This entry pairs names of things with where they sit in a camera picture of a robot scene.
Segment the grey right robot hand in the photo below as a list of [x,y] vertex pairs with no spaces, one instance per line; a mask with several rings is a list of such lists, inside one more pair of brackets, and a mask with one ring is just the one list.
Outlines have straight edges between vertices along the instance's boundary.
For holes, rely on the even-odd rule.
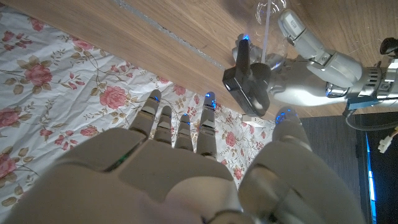
[[215,94],[198,140],[189,118],[171,140],[171,109],[154,90],[129,128],[109,129],[59,157],[6,223],[364,223],[342,179],[316,154],[295,110],[236,185],[216,160]]

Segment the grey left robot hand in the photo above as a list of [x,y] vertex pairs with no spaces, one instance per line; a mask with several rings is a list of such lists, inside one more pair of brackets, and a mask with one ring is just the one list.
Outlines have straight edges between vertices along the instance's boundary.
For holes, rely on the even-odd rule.
[[264,115],[271,98],[304,107],[397,106],[397,57],[365,67],[326,49],[290,9],[279,14],[277,25],[277,41],[267,43],[266,54],[241,34],[233,49],[236,65],[224,71],[224,86],[246,114]]

